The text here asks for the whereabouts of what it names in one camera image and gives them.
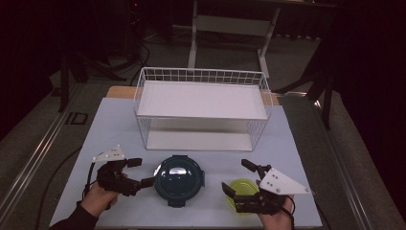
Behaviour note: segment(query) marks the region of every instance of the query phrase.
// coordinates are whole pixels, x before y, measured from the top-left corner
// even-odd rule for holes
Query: cable
[[[78,153],[81,150],[81,147],[74,150],[72,153],[70,153],[56,168],[56,170],[54,170],[53,174],[51,175],[51,178],[49,179],[47,186],[45,188],[44,194],[42,195],[40,204],[39,204],[39,208],[38,208],[38,215],[36,216],[36,223],[35,223],[35,230],[37,230],[39,228],[39,223],[41,220],[41,213],[42,213],[42,208],[44,206],[44,201],[45,201],[45,197],[46,194],[48,193],[48,189],[51,186],[51,183],[56,175],[56,173],[59,171],[60,167],[62,167],[63,164],[65,164],[65,162],[71,158],[73,155],[75,155],[76,153]]]
[[[171,38],[176,38],[176,37],[178,37],[178,36],[188,34],[188,33],[190,33],[191,31],[192,31],[192,29],[187,29],[187,30],[184,31],[184,32],[180,32],[180,33],[178,33],[178,34],[173,35]],[[158,40],[158,39],[157,39],[157,40],[152,39],[152,38],[155,37],[155,36],[160,36],[160,35],[158,35],[157,33],[155,33],[155,34],[150,34],[150,35],[144,37],[143,40],[144,40],[144,41],[147,41],[147,42],[155,42],[155,43],[166,42],[166,40],[163,39],[161,36],[160,36],[161,39],[159,39],[159,40]]]
[[[281,210],[284,212],[284,213],[286,213],[288,216],[289,216],[289,218],[290,218],[290,228],[292,229],[292,230],[294,230],[295,229],[295,218],[293,218],[293,214],[291,214],[289,211],[287,211],[285,208],[283,208],[283,207],[280,207],[281,208]]]
[[[147,61],[149,60],[149,54],[150,51],[148,49],[148,47],[144,44],[141,45],[142,47],[144,47],[144,49],[147,50],[147,57],[145,60],[143,60],[143,58],[140,56],[140,62],[141,62],[141,67],[137,70],[137,72],[135,72],[134,76],[131,79],[131,82],[129,83],[129,86],[132,86],[132,83],[134,82],[134,80],[137,78],[138,74],[141,72],[141,70],[147,66]]]
[[[99,25],[100,24],[99,23],[100,14],[96,10],[96,7],[95,7],[93,1],[91,1],[91,4],[92,4],[93,13],[95,15],[95,19],[97,21],[97,24]],[[129,32],[130,32],[129,28],[131,27],[131,17],[130,17],[131,16],[131,10],[129,8],[128,0],[123,0],[123,9],[124,9],[125,18],[126,18],[126,21],[124,23],[125,35],[124,35],[124,50],[123,50],[123,57],[125,57],[125,54],[126,54],[126,52],[128,50],[128,36],[129,36]],[[101,63],[101,62],[96,61],[96,60],[94,61],[94,63],[91,63],[91,64],[88,64],[88,63],[86,64],[86,61],[84,61],[83,64],[86,65],[88,68],[94,69],[94,70],[99,71],[99,72],[102,69],[101,73],[102,74],[107,74],[107,77],[109,77],[111,79],[111,77],[116,75],[114,72],[121,71],[121,70],[124,70],[126,68],[130,68],[130,69],[134,68],[134,67],[131,67],[131,66],[133,66],[135,64],[135,62],[137,61],[138,56],[137,56],[135,50],[130,51],[130,53],[131,54],[128,56],[128,59],[127,59],[126,62],[117,64],[117,65],[114,65],[114,66],[106,65],[106,64]]]
[[[295,203],[295,201],[293,200],[293,198],[292,197],[290,197],[290,195],[287,195],[286,196],[287,198],[289,198],[290,199],[290,201],[292,201],[292,204],[293,204],[293,210],[292,210],[292,215],[293,214],[295,214],[295,211],[296,211],[296,203]]]
[[[93,168],[95,168],[95,162],[92,162],[92,164],[90,165],[89,174],[87,174],[87,182],[86,182],[86,185],[84,186],[83,193],[81,194],[82,199],[84,199],[84,197],[89,192],[90,185],[94,183],[94,182],[90,183],[90,180],[92,179]]]
[[[328,228],[329,230],[331,230],[331,226],[330,226],[330,224],[329,224],[329,222],[328,222],[328,220],[327,220],[327,218],[326,218],[325,213],[322,211],[322,209],[320,208],[320,206],[319,206],[319,204],[316,202],[316,200],[314,201],[314,203],[316,204],[317,210],[318,210],[318,211],[320,212],[320,214],[322,215],[322,218],[325,220],[326,225],[327,225],[327,228]]]
[[[125,74],[125,73],[127,73],[127,72],[129,72],[129,71],[131,71],[132,69],[134,69],[135,68],[135,66],[137,66],[137,63],[134,63],[134,64],[132,64],[128,69],[126,69],[126,70],[124,70],[124,71],[122,71],[121,73],[118,73],[117,75],[122,75],[122,74]]]

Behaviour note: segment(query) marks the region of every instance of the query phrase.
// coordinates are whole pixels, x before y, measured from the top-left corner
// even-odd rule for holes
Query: aluminum rail
[[[312,110],[316,117],[318,126],[322,129],[326,129],[326,126],[321,119],[320,106],[316,105]],[[324,134],[327,138],[329,148],[332,150],[333,160],[337,169],[338,177],[344,187],[344,191],[347,199],[349,200],[355,220],[358,223],[358,227],[362,230],[373,230],[372,222],[365,211],[364,205],[359,198],[359,194],[357,193],[354,184],[352,183],[347,167],[344,164],[340,150],[336,145],[336,141],[334,140],[331,131],[326,131]]]
[[[12,211],[14,210],[16,204],[23,196],[27,186],[30,184],[32,178],[38,167],[40,166],[42,160],[48,153],[51,145],[56,139],[60,129],[63,126],[63,121],[66,119],[69,108],[72,106],[72,102],[78,96],[79,92],[83,89],[78,84],[75,85],[72,92],[72,99],[69,101],[66,109],[62,113],[58,113],[49,127],[48,131],[45,133],[44,137],[39,142],[38,146],[33,152],[30,160],[26,163],[23,169],[20,171],[18,176],[12,182],[12,185],[5,195],[4,199],[1,201],[0,205],[0,229],[3,229],[9,219]]]

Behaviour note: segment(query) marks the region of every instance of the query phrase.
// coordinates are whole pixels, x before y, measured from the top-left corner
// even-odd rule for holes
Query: sleeve
[[[81,207],[78,202],[77,208],[69,218],[57,222],[49,230],[93,230],[98,220]]]

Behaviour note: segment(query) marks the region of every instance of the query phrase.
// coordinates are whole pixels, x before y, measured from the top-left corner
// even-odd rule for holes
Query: dark background
[[[175,7],[165,5],[170,1],[139,3],[143,7],[140,17],[167,38],[172,23],[190,23],[190,1],[174,1]],[[151,10],[161,3],[162,8]],[[120,37],[126,33],[128,18],[123,2],[99,21],[90,1],[8,0],[0,4],[1,140],[52,91],[48,77],[59,69],[61,38],[87,56],[106,61],[107,52],[124,50]],[[102,14],[105,9],[99,7],[97,13]],[[334,90],[341,94],[405,218],[406,7],[404,1],[358,0],[344,1],[342,8],[304,76],[315,71],[333,76]],[[316,34],[298,31],[303,25],[293,15],[297,10],[282,12],[277,34],[293,38],[300,33],[324,34],[324,30]],[[116,23],[121,26],[115,27],[115,33],[107,33]]]

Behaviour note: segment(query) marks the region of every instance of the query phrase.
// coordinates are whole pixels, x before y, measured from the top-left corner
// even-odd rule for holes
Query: wire basket
[[[247,110],[246,107],[242,108],[237,108],[239,109],[237,112],[234,112],[236,116],[229,116],[229,117],[210,117],[210,116],[205,116],[205,115],[200,115],[198,113],[198,116],[195,115],[179,115],[179,114],[161,114],[159,116],[145,116],[142,114],[142,105],[143,101],[147,101],[146,99],[146,84],[147,83],[159,83],[159,84],[164,84],[166,89],[167,87],[170,87],[169,84],[187,84],[191,85],[191,87],[199,86],[208,86],[208,87],[213,87],[215,86],[220,86],[223,87],[224,89],[229,89],[231,88],[232,90],[239,90],[239,88],[234,89],[233,86],[235,85],[237,87],[241,87],[242,90],[246,90],[246,87],[249,87],[250,90],[255,89],[258,91],[259,95],[259,100],[260,100],[260,107],[261,110],[263,110],[263,118],[262,119],[247,119],[247,118],[241,118],[238,117],[237,115],[239,112],[243,113],[246,112],[244,110]],[[221,95],[222,96],[230,96],[230,95],[225,95],[226,92],[223,92],[222,90]],[[167,97],[170,97],[170,93],[161,96],[162,99],[164,100]],[[211,106],[211,103],[215,104],[216,101],[221,101],[220,97],[218,97],[219,100],[213,100],[211,99],[210,102],[204,102],[207,103],[207,106]],[[228,147],[221,147],[221,148],[211,148],[210,146],[205,147],[199,147],[199,148],[191,148],[191,147],[163,147],[163,148],[157,148],[158,150],[231,150],[231,151],[251,151],[255,148],[257,142],[259,141],[259,138],[269,120],[271,117],[272,113],[272,97],[271,97],[271,91],[269,90],[268,82],[266,80],[266,77],[262,72],[251,72],[251,71],[237,71],[237,70],[218,70],[218,69],[186,69],[186,68],[157,68],[157,67],[145,67],[141,70],[137,88],[135,91],[135,96],[134,96],[134,112],[135,116],[137,119],[137,123],[140,129],[140,133],[143,139],[143,142],[146,146],[147,149],[149,150],[155,150],[156,148],[152,148],[149,146],[149,141],[150,141],[150,132],[151,130],[154,130],[156,126],[153,123],[156,123],[158,121],[170,123],[170,127],[173,128],[178,128],[182,127],[183,131],[188,129],[188,127],[191,127],[192,130],[196,130],[197,128],[203,127],[202,132],[205,134],[212,132],[213,134],[217,134],[218,130],[221,129],[220,132],[223,134],[230,134],[233,135],[235,132],[241,132],[244,130],[248,136],[248,142],[250,147],[249,148],[242,148],[239,149],[238,147],[235,148],[235,144],[237,145],[240,141],[236,139],[235,141],[233,139],[230,139],[229,141],[233,142],[233,144],[229,145]],[[228,109],[228,105],[222,106],[221,109],[224,110]],[[187,109],[184,110],[185,113],[193,113],[193,108],[187,107]]]

